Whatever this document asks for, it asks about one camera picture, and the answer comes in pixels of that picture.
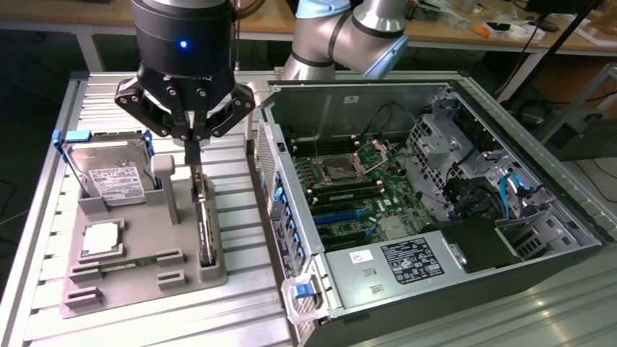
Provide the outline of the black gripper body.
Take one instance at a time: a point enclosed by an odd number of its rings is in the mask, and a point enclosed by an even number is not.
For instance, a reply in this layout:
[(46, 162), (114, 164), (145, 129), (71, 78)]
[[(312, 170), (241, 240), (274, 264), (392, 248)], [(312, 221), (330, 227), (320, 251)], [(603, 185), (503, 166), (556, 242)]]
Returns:
[(205, 80), (207, 109), (230, 93), (231, 15), (227, 1), (131, 1), (141, 63), (178, 78)]

